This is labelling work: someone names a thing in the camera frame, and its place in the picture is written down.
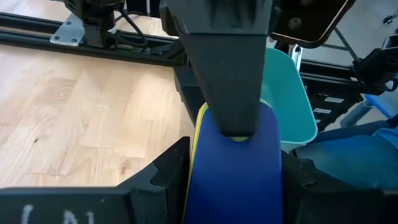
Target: white label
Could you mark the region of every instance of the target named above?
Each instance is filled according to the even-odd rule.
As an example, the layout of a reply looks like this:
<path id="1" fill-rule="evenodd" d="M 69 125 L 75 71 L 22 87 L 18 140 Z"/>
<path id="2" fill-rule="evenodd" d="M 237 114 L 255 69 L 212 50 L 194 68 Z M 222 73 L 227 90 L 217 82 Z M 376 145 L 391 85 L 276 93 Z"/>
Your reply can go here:
<path id="1" fill-rule="evenodd" d="M 94 212 L 86 212 L 88 224 L 94 224 Z"/>
<path id="2" fill-rule="evenodd" d="M 25 205 L 22 209 L 22 219 L 21 224 L 28 224 L 29 223 L 29 215 L 33 210 L 33 205 Z"/>
<path id="3" fill-rule="evenodd" d="M 329 114 L 331 112 L 331 110 L 326 110 L 326 109 L 321 109 L 321 108 L 315 108 L 314 112 L 316 113 L 325 113 L 325 114 Z"/>
<path id="4" fill-rule="evenodd" d="M 63 212 L 63 224 L 78 224 L 75 214 L 69 210 Z"/>
<path id="5" fill-rule="evenodd" d="M 342 103 L 344 101 L 344 99 L 334 98 L 334 97 L 326 97 L 325 101 L 332 102 L 332 103 Z"/>

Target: yellow edge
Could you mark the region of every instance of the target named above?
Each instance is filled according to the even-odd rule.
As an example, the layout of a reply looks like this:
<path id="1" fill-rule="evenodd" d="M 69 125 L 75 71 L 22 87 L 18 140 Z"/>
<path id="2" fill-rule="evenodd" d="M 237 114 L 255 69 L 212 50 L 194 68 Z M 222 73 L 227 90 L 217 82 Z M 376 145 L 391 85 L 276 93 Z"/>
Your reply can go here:
<path id="1" fill-rule="evenodd" d="M 188 185 L 187 185 L 187 194 L 185 195 L 185 206 L 184 206 L 184 211 L 182 213 L 181 223 L 184 223 L 184 220 L 185 220 L 185 209 L 187 207 L 187 202 L 188 202 L 188 191 L 189 191 L 189 186 L 191 184 L 191 176 L 192 176 L 192 170 L 193 170 L 193 161 L 195 160 L 195 153 L 197 151 L 197 144 L 198 144 L 201 121 L 202 121 L 203 115 L 205 114 L 205 111 L 208 108 L 209 108 L 209 106 L 207 105 L 207 103 L 205 103 L 205 104 L 203 104 L 201 106 L 201 108 L 199 110 L 199 113 L 198 113 L 197 125 L 195 127 L 195 135 L 193 136 L 193 145 L 192 145 L 190 167 L 189 167 L 189 176 L 188 176 Z"/>

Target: black cable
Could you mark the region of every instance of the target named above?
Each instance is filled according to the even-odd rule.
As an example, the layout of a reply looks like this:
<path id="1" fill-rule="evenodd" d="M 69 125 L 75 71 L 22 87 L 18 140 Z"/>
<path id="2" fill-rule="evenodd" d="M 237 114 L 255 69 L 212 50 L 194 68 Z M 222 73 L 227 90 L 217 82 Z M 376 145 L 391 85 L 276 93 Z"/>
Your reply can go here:
<path id="1" fill-rule="evenodd" d="M 127 15 L 133 15 L 133 14 L 135 14 L 135 15 L 138 15 L 138 16 L 144 16 L 145 14 L 144 13 L 141 13 L 141 12 L 139 12 L 139 11 L 130 11 L 130 12 L 127 12 Z M 123 18 L 123 15 L 120 15 L 120 16 L 118 16 L 116 19 L 115 19 L 115 21 L 117 22 L 117 21 L 119 21 L 119 20 L 121 20 Z"/>
<path id="2" fill-rule="evenodd" d="M 144 48 L 148 46 L 148 40 L 145 37 L 145 35 L 142 33 L 142 31 L 138 28 L 138 26 L 132 21 L 132 19 L 130 19 L 128 13 L 126 11 L 124 11 L 123 9 L 119 10 L 121 16 L 123 18 L 125 18 L 125 20 L 127 20 L 127 22 L 134 28 L 134 30 L 137 31 L 137 34 L 141 37 L 142 39 L 142 43 L 136 43 L 136 42 L 132 42 L 130 40 L 127 40 L 125 38 L 123 38 L 121 36 L 121 34 L 112 34 L 110 32 L 108 32 L 108 35 L 110 37 L 112 37 L 114 40 L 117 40 L 118 42 L 122 43 L 122 44 L 126 44 L 126 45 L 130 45 L 131 47 L 140 47 L 140 48 Z"/>

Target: wooden surface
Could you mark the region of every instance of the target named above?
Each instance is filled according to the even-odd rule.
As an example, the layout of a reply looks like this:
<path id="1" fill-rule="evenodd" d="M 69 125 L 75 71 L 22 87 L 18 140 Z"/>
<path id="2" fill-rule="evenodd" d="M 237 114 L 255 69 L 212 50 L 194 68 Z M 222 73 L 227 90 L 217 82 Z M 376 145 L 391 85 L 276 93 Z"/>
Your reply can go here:
<path id="1" fill-rule="evenodd" d="M 2 0 L 0 11 L 70 14 L 49 0 Z M 133 19 L 165 35 L 159 20 Z M 0 45 L 0 90 L 0 187 L 117 185 L 193 134 L 167 67 Z"/>

